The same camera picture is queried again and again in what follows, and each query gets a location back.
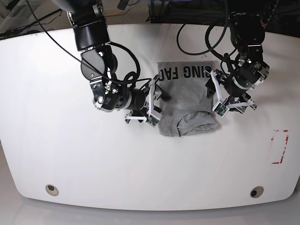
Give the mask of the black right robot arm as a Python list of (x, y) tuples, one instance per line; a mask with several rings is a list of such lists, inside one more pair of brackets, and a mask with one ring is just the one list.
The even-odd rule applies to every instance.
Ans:
[(237, 58), (231, 60), (229, 54), (213, 52), (227, 64), (228, 72), (203, 67), (198, 62), (161, 62), (158, 77), (148, 84), (150, 100), (161, 101), (159, 115), (155, 117), (154, 107), (149, 106), (146, 114), (131, 111), (126, 121), (182, 128), (191, 123), (214, 125), (215, 115), (255, 109), (248, 90), (261, 84), (269, 73), (263, 61), (264, 20), (256, 15), (233, 14), (228, 22)]

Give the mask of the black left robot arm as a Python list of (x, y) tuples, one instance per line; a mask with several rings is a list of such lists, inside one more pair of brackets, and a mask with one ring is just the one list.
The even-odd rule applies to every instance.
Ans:
[[(228, 77), (221, 71), (213, 70), (209, 62), (163, 62), (160, 71), (141, 88), (136, 88), (140, 80), (139, 61), (129, 53), (136, 65), (136, 71), (128, 73), (123, 80), (115, 74), (118, 62), (112, 52), (115, 43), (110, 41), (102, 3), (99, 0), (57, 0), (55, 4), (67, 12), (75, 33), (75, 42), (81, 52), (81, 71), (89, 80), (94, 94), (96, 108), (104, 111), (126, 109), (130, 119), (162, 118), (175, 115), (184, 109), (192, 113), (224, 116), (228, 111), (244, 112), (255, 107), (248, 94), (218, 98), (213, 104), (211, 96), (220, 95), (220, 84)], [(196, 85), (195, 79), (180, 82), (177, 79), (163, 81), (165, 72), (173, 69), (180, 72), (202, 68), (204, 85)]]

